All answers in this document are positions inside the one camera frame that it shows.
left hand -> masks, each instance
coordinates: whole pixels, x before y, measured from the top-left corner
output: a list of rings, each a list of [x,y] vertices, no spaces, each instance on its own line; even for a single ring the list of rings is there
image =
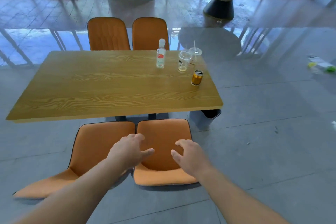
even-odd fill
[[[106,160],[118,161],[124,170],[135,167],[144,158],[154,153],[154,149],[140,150],[140,143],[144,139],[143,134],[129,134],[122,137],[119,142],[113,145]]]

chair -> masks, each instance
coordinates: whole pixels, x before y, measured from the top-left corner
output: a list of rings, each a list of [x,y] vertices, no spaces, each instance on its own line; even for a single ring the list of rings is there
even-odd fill
[[[92,18],[87,23],[91,51],[129,51],[125,23],[112,17]]]
[[[135,124],[129,121],[102,122],[82,125],[73,144],[69,167],[50,178],[32,183],[15,192],[14,198],[41,199],[60,190],[85,174],[105,159],[123,136],[135,133]],[[130,171],[125,171],[114,186],[126,179]]]
[[[165,39],[165,49],[169,50],[169,38],[165,20],[153,17],[138,18],[132,26],[133,50],[156,51],[159,40]]]
[[[141,150],[154,148],[152,156],[146,158],[134,169],[134,181],[142,188],[149,190],[177,190],[189,188],[186,185],[197,185],[197,180],[184,172],[173,160],[171,150],[183,155],[183,149],[175,145],[179,139],[190,139],[189,123],[183,119],[145,120],[138,123],[137,133],[145,136]]]

forearm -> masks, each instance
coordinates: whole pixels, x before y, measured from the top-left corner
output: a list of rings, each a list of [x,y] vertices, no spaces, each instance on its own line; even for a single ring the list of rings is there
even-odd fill
[[[251,197],[215,168],[204,171],[199,181],[228,224],[288,224],[278,213]]]
[[[117,160],[103,160],[73,184],[46,198],[17,224],[84,224],[123,171]]]

wood grain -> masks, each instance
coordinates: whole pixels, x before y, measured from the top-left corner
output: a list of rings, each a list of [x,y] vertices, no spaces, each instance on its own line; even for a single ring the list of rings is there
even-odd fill
[[[178,70],[178,51],[156,67],[156,51],[50,52],[7,116],[16,123],[218,109],[223,102],[198,58]],[[193,86],[195,69],[204,72]]]

white bottle cap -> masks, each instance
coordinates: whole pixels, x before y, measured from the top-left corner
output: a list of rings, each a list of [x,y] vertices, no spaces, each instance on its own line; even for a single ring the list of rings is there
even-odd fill
[[[165,39],[160,39],[159,40],[159,46],[165,46],[166,45],[166,40]]]

